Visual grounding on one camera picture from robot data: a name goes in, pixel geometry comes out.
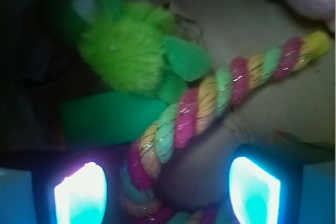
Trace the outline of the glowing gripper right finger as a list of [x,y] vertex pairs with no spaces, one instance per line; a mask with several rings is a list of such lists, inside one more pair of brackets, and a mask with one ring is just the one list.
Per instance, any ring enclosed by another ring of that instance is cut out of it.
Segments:
[[335,151],[242,144],[229,166],[228,190],[239,223],[335,223]]

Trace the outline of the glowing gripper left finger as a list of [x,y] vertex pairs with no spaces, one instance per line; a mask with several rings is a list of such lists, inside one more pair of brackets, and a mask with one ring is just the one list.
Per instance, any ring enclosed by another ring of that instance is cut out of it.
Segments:
[[124,151],[1,152],[1,223],[125,223]]

